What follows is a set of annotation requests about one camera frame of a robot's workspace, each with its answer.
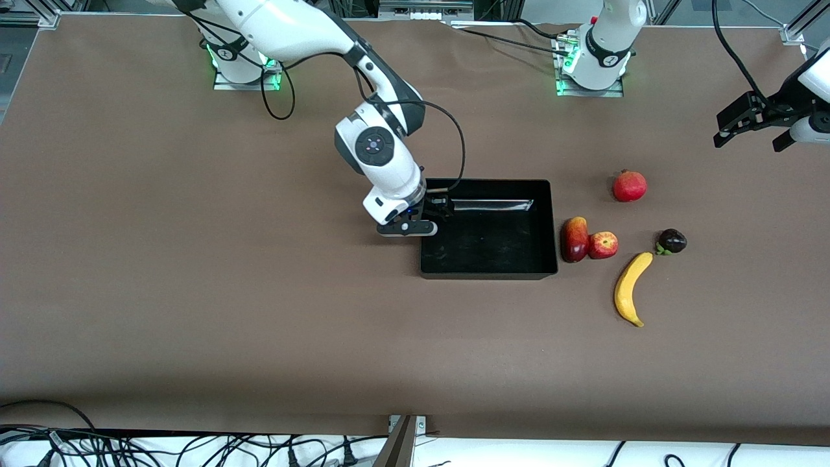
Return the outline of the red pomegranate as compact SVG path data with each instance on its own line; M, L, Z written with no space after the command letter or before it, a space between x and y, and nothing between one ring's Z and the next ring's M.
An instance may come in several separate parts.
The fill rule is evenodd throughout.
M646 195L646 178L637 171L621 171L611 185L611 194L620 203L631 203Z

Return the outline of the dark red mango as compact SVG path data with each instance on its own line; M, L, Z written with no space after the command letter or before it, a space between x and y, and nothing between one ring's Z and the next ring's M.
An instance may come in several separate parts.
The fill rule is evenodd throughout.
M560 231L561 255L567 263L581 262L589 253L587 219L573 217L565 221Z

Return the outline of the aluminium frame corner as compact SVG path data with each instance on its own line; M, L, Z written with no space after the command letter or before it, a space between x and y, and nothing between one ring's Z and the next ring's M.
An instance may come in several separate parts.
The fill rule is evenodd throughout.
M0 0L0 27L53 29L60 11L57 0Z
M803 43L809 27L830 14L830 0L809 0L785 26L781 27L781 39L785 44Z

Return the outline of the metal table edge bracket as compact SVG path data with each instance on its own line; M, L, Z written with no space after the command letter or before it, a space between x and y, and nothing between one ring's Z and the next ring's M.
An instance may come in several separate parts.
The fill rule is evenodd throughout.
M391 416L390 434L383 446L383 467L412 467L416 441L427 434L426 416Z

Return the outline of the dark purple mangosteen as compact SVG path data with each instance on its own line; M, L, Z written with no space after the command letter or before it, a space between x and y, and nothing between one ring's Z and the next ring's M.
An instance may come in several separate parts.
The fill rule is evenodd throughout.
M658 234L655 245L656 254L661 256L679 254L687 248L687 245L687 237L684 234L674 228L669 228Z

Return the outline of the black rectangular plastic tray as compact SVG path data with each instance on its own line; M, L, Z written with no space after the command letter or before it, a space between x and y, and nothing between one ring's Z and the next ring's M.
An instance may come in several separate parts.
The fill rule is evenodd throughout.
M539 280L558 272L548 180L465 178L448 195L453 216L421 238L422 277Z

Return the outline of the small red yellow apple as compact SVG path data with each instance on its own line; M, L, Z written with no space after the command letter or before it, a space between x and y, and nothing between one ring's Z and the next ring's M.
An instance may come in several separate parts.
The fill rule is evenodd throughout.
M619 251L619 239L613 232L596 232L589 236L589 254L593 259L613 257Z

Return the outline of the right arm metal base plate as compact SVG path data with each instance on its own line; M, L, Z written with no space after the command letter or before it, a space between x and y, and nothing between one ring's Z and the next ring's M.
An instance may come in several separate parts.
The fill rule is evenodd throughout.
M222 91L261 91L260 87L260 78L255 78L252 82L249 83L234 83L229 82L220 73L219 70L214 68L214 83L213 89L214 90L222 90ZM262 88L265 91L279 91L281 89L281 82L283 77L283 70L279 66L268 66L266 68L266 73L264 74L264 78L262 79Z

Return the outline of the yellow banana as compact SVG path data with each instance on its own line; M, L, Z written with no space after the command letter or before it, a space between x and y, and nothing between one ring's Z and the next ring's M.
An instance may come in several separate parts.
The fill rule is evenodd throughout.
M643 321L637 314L634 304L634 289L637 281L644 272L651 266L654 260L652 252L640 252L622 270L619 279L615 285L613 293L613 301L620 317L625 319L631 325L642 328Z

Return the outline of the silver power strip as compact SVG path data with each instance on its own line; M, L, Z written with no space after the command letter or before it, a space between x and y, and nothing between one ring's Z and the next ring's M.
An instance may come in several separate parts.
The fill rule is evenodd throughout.
M377 0L385 20L474 21L474 0Z

